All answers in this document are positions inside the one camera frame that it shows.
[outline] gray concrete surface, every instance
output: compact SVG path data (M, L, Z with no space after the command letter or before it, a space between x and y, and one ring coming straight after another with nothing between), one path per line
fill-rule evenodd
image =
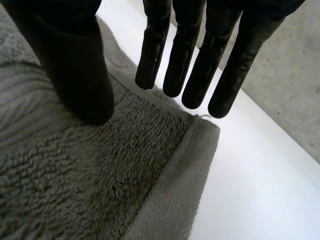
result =
M141 11L140 0L129 0ZM174 12L171 20L175 22ZM302 148L320 163L320 1L306 0L263 45L242 86ZM238 24L219 68L235 43ZM205 34L201 26L197 47Z

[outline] white surface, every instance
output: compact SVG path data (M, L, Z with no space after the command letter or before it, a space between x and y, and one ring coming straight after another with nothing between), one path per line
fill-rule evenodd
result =
M147 23L138 9L126 0L103 0L97 13L136 64ZM175 31L171 25L156 80L160 88ZM207 115L221 73L200 108L183 109ZM180 97L176 101L182 106ZM221 134L190 239L320 240L320 165L243 91L227 117L210 121Z

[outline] towel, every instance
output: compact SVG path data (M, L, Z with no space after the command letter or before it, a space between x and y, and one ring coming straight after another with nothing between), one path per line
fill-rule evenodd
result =
M85 125L0 5L0 239L187 239L219 128L158 89L99 19L115 110Z

